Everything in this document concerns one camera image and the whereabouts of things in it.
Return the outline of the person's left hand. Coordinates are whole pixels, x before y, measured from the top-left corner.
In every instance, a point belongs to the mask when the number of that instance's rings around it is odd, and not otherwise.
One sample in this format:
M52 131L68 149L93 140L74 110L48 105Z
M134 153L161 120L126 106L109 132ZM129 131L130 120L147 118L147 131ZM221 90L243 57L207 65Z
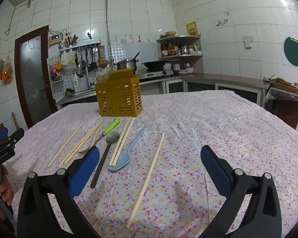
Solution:
M5 202L8 206L10 206L12 204L14 194L7 178L9 172L4 165L1 165L1 173L2 181L0 182L0 195L2 201Z

